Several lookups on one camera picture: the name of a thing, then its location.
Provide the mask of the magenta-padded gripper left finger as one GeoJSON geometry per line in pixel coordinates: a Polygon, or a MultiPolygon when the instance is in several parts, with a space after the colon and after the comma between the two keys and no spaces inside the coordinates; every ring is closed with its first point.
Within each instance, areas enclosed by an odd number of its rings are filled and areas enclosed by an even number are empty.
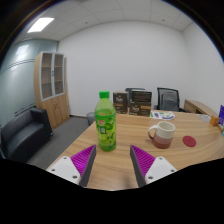
{"type": "Polygon", "coordinates": [[[76,185],[88,185],[92,166],[96,156],[96,146],[92,145],[69,157],[62,156],[48,172],[59,176],[76,185]]]}

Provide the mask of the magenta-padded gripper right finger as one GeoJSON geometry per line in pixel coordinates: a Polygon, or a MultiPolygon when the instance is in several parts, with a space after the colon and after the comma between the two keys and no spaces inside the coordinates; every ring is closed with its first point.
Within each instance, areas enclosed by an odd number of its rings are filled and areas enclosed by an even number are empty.
{"type": "Polygon", "coordinates": [[[137,146],[130,146],[136,180],[143,187],[177,171],[164,157],[154,157],[137,146]]]}

